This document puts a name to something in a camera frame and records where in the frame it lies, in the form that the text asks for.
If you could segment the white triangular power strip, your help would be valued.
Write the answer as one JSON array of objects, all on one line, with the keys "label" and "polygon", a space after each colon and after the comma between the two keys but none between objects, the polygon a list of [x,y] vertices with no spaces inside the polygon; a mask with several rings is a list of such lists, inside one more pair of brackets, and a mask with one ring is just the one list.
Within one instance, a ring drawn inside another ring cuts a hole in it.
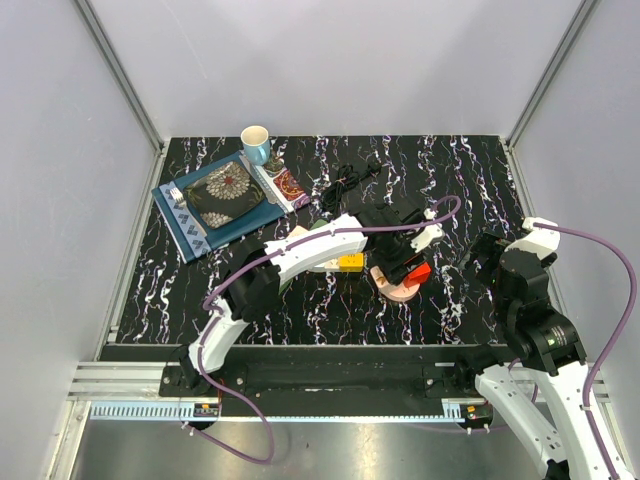
[{"label": "white triangular power strip", "polygon": [[339,259],[334,258],[326,262],[323,262],[321,264],[315,265],[311,267],[309,271],[313,273],[339,272],[340,271]]}]

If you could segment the pink cube socket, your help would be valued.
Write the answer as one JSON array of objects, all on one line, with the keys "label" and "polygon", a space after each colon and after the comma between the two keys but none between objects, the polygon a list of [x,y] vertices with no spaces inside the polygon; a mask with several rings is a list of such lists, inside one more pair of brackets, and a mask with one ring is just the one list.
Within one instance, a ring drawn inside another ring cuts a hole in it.
[{"label": "pink cube socket", "polygon": [[287,236],[288,239],[299,237],[306,234],[308,230],[302,226],[296,226]]}]

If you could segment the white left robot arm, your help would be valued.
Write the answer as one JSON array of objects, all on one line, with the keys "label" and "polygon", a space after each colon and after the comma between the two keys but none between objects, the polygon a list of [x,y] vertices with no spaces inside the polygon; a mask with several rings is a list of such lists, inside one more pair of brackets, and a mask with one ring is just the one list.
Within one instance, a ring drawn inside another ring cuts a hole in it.
[{"label": "white left robot arm", "polygon": [[375,279],[383,278],[391,288],[411,288],[429,277],[425,251],[443,236],[432,211],[382,204],[345,213],[292,238],[244,243],[234,255],[238,267],[205,300],[212,317],[188,347],[190,364],[181,373],[181,384],[193,395],[208,394],[215,371],[244,328],[264,318],[281,286],[297,275],[363,253]]}]

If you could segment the green power strip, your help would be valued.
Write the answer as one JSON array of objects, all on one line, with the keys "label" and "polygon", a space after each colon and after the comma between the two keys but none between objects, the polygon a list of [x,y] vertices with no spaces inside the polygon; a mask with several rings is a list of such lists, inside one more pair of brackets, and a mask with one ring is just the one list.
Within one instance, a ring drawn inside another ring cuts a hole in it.
[{"label": "green power strip", "polygon": [[[313,229],[316,229],[316,228],[320,228],[320,227],[322,227],[322,226],[324,226],[326,224],[328,224],[328,221],[326,221],[324,219],[319,219],[316,222],[314,222],[310,227],[304,227],[304,228],[306,228],[309,231],[309,230],[313,230]],[[292,281],[289,280],[289,281],[281,284],[280,285],[280,289],[279,289],[279,293],[280,294],[284,294],[286,292],[286,290],[290,288],[291,283],[292,283]]]}]

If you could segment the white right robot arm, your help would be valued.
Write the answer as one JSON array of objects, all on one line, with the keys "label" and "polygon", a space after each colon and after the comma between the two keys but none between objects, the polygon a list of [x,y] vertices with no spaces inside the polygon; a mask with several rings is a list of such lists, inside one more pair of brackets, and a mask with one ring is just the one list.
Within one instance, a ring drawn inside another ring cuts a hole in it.
[{"label": "white right robot arm", "polygon": [[594,394],[593,370],[574,324],[553,307],[548,269],[556,260],[558,226],[527,219],[526,235],[510,242],[490,231],[472,243],[462,265],[479,264],[493,314],[509,349],[541,391],[551,416],[539,411],[488,345],[461,355],[453,382],[480,394],[506,421],[544,479],[631,479]]}]

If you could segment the beige cube socket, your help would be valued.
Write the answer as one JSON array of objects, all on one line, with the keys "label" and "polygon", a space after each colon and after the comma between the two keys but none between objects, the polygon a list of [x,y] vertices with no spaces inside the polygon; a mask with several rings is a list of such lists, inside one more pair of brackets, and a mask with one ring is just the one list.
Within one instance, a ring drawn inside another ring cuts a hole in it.
[{"label": "beige cube socket", "polygon": [[389,287],[391,283],[387,280],[386,276],[382,273],[381,270],[377,270],[374,274],[374,280],[376,285],[379,288]]}]

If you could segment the pink round socket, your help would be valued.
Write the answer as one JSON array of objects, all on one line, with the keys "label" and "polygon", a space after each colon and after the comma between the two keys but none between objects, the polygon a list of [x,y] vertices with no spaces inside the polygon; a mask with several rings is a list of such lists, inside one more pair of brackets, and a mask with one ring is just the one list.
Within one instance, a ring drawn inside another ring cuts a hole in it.
[{"label": "pink round socket", "polygon": [[376,286],[376,288],[378,289],[379,293],[382,294],[385,298],[387,298],[388,300],[391,300],[393,302],[396,303],[406,303],[408,301],[410,301],[412,298],[414,298],[419,289],[420,289],[420,285],[419,286],[414,286],[413,288],[405,288],[403,284],[401,285],[393,285],[391,284],[389,287],[385,287],[385,288],[379,288],[374,280],[374,276],[373,274],[377,271],[380,270],[379,267],[374,266],[369,270],[369,274],[371,276],[371,278],[374,281],[374,284]]}]

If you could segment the yellow cube socket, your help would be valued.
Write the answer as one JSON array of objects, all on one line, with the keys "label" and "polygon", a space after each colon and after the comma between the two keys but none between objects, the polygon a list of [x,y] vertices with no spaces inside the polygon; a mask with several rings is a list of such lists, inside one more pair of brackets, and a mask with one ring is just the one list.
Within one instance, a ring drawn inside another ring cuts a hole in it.
[{"label": "yellow cube socket", "polygon": [[340,272],[361,272],[365,268],[365,266],[366,256],[364,253],[343,255],[338,258],[338,269]]}]

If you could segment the red cube socket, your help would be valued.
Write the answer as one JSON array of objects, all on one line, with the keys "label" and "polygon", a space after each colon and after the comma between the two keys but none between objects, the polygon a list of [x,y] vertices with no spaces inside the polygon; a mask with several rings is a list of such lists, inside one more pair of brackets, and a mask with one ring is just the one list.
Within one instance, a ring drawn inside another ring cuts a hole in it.
[{"label": "red cube socket", "polygon": [[422,263],[409,272],[404,278],[403,285],[405,288],[413,288],[424,284],[431,275],[431,267],[428,263]]}]

